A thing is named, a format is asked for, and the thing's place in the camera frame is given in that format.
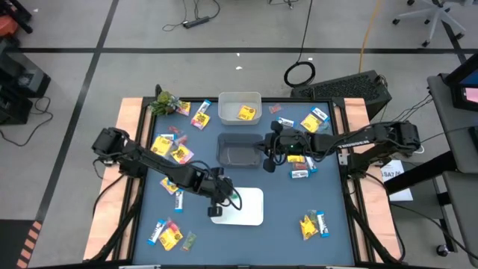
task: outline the transparent bin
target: transparent bin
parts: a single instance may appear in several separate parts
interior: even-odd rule
[[[262,116],[261,94],[256,92],[231,92],[219,95],[219,118],[224,125],[255,125]],[[242,105],[256,110],[253,120],[239,120],[238,113]]]

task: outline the office chair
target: office chair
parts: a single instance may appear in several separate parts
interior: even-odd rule
[[[412,11],[408,13],[402,13],[397,15],[393,20],[393,24],[397,25],[400,22],[400,19],[407,19],[407,18],[420,18],[425,17],[425,24],[429,26],[428,38],[423,42],[421,45],[422,47],[426,48],[430,42],[432,41],[433,34],[435,33],[437,23],[442,20],[448,23],[452,28],[458,28],[460,32],[455,36],[457,40],[464,37],[465,27],[459,24],[454,18],[452,18],[448,12],[450,11],[451,7],[454,4],[460,4],[462,6],[469,6],[472,4],[478,4],[477,0],[421,0],[422,2],[428,4],[430,7],[423,9]],[[407,5],[413,5],[415,0],[408,0]]]

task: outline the concrete floor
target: concrete floor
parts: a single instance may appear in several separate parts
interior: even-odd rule
[[[266,1],[219,0],[221,12],[211,22],[190,30],[177,27],[164,32],[163,25],[179,23],[184,17],[181,1],[22,0],[22,3],[33,13],[34,33],[20,30],[19,38],[22,47],[30,49],[27,56],[52,77],[46,95],[52,98],[50,109],[55,118],[41,127],[23,148],[0,140],[0,219],[35,219],[49,180],[54,177],[53,167],[62,153],[63,138],[69,135],[67,131],[73,132],[64,152],[64,163],[57,167],[60,168],[58,183],[52,188],[50,182],[49,189],[54,192],[30,267],[81,262],[93,201],[100,186],[91,166],[95,156],[90,147],[99,130],[114,126],[122,98],[152,96],[157,83],[177,96],[217,96],[223,91],[251,90],[263,96],[288,96],[290,88],[282,76],[297,60],[297,53],[271,52],[275,52],[273,48],[300,46],[308,9],[306,0],[296,3],[293,10],[285,5],[268,6]],[[193,2],[186,0],[186,3],[188,19],[192,19]],[[374,0],[314,1],[305,47],[321,50],[305,53],[302,59],[312,58],[310,61],[317,67],[316,82],[358,72],[358,52],[374,5]],[[427,35],[427,26],[421,20],[391,24],[394,14],[421,7],[419,1],[409,7],[406,1],[384,0],[370,32],[368,48],[396,49],[387,54],[377,51],[364,56],[363,70],[374,69],[388,80],[393,100],[385,113],[386,120],[427,95],[427,76],[449,72],[460,65],[455,53],[458,51],[453,51],[443,25],[438,25],[428,48],[433,53],[425,53],[415,50]],[[211,1],[201,3],[201,15],[213,14],[215,10]],[[109,12],[114,15],[113,21],[110,28],[104,29]],[[450,12],[469,28],[459,41],[462,48],[478,48],[478,35],[473,34],[478,31],[474,21],[476,12],[475,7],[464,10],[460,6]],[[105,39],[100,40],[102,31]],[[217,49],[208,53],[200,50],[113,53],[104,50],[103,44],[104,48]],[[260,48],[263,53],[221,51],[221,48],[248,47]],[[60,49],[46,53],[50,52],[48,48]],[[412,50],[404,54],[403,49]],[[306,72],[298,69],[292,79],[303,80]],[[72,129],[69,124],[72,115],[75,116],[78,95],[80,100],[84,98],[84,103],[77,111],[80,114]],[[32,115],[25,126],[1,129],[8,137],[24,141],[41,120],[42,116]],[[443,131],[433,103],[410,120],[418,126],[423,138]],[[427,161],[448,150],[444,136],[424,146],[425,153],[414,155],[411,160]],[[462,251],[447,258],[437,257],[434,249],[444,243],[443,236],[427,220],[397,219],[397,225],[405,241],[406,261],[411,265],[471,268]]]

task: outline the blue table surface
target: blue table surface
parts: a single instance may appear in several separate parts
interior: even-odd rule
[[[312,107],[330,113],[326,103],[282,103],[282,110],[271,114],[263,102],[262,117],[255,126],[225,126],[217,114],[217,103],[212,103],[206,114],[209,124],[201,131],[190,124],[190,119],[201,105],[191,105],[189,117],[171,114],[157,117],[154,134],[170,134],[169,126],[182,130],[188,137],[186,146],[194,156],[210,167],[219,167],[216,159],[217,136],[223,132],[265,135],[270,123],[277,117],[296,122],[297,129],[305,131],[300,122]],[[332,127],[320,132],[332,133]],[[184,193],[184,212],[175,213],[175,197],[160,185],[164,178],[154,170],[146,177],[140,224],[134,251],[134,265],[353,265],[352,246],[347,216],[338,173],[337,156],[330,155],[316,164],[317,173],[307,179],[291,179],[291,164],[276,168],[275,173],[257,169],[225,168],[235,187],[260,188],[264,192],[264,221],[260,226],[232,226],[212,223],[207,215],[210,200]],[[324,211],[330,237],[318,234],[304,241],[299,221],[309,209]],[[171,251],[161,243],[147,244],[158,219],[173,219],[184,237],[189,231],[197,235],[190,252],[180,250],[182,239]]]

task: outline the chair wheel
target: chair wheel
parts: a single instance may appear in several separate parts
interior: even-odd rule
[[[457,40],[460,40],[460,39],[461,39],[462,37],[464,37],[464,36],[465,36],[465,35],[464,35],[463,33],[458,33],[458,34],[455,36],[455,38],[456,38]]]
[[[446,257],[448,256],[448,253],[450,253],[450,251],[448,250],[447,245],[439,245],[438,247],[436,247],[436,253],[439,256]]]

